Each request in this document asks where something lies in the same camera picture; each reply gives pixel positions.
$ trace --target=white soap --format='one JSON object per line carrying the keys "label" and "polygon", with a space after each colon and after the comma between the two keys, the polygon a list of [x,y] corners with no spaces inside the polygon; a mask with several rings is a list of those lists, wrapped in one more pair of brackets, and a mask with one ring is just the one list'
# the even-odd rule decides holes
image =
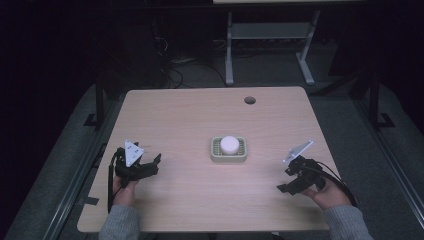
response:
{"label": "white soap", "polygon": [[220,142],[221,151],[224,155],[234,155],[238,152],[240,143],[233,136],[226,136]]}

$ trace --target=soap dish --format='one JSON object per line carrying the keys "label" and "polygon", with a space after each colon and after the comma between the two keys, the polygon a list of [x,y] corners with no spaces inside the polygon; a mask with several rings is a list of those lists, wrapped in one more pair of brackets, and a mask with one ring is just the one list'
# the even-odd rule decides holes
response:
{"label": "soap dish", "polygon": [[220,148],[222,137],[215,137],[211,141],[211,159],[214,162],[243,162],[247,158],[246,140],[236,137],[240,143],[239,150],[234,155],[224,155]]}

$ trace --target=forearm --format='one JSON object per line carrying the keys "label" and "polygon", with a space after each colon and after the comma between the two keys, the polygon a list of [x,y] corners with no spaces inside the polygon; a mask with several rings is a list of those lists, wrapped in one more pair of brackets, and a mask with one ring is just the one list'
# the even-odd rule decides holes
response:
{"label": "forearm", "polygon": [[99,233],[99,239],[138,239],[140,216],[137,209],[114,205]]}
{"label": "forearm", "polygon": [[365,225],[362,212],[356,207],[343,205],[324,211],[324,218],[330,226],[332,240],[373,239]]}

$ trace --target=hand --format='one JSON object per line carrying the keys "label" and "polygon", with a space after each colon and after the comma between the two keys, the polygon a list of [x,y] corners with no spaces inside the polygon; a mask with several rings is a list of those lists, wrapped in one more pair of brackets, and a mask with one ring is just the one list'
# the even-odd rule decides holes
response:
{"label": "hand", "polygon": [[306,189],[301,192],[310,197],[322,210],[341,205],[352,205],[346,194],[331,180],[325,178],[325,187],[321,191]]}
{"label": "hand", "polygon": [[115,176],[113,178],[113,199],[114,205],[124,205],[132,207],[135,203],[135,186],[139,181],[130,181],[126,188],[121,188],[121,178]]}

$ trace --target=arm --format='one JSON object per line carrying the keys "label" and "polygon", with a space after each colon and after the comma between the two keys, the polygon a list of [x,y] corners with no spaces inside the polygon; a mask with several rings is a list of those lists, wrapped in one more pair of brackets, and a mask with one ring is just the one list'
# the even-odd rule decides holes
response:
{"label": "arm", "polygon": [[138,239],[140,235],[140,216],[133,208],[135,202],[135,186],[138,181],[132,181],[126,188],[121,188],[121,178],[113,179],[112,209],[102,226],[99,239]]}
{"label": "arm", "polygon": [[302,194],[324,210],[332,240],[372,239],[361,211],[352,206],[349,198],[332,181],[325,179],[325,187],[321,191],[306,189]]}

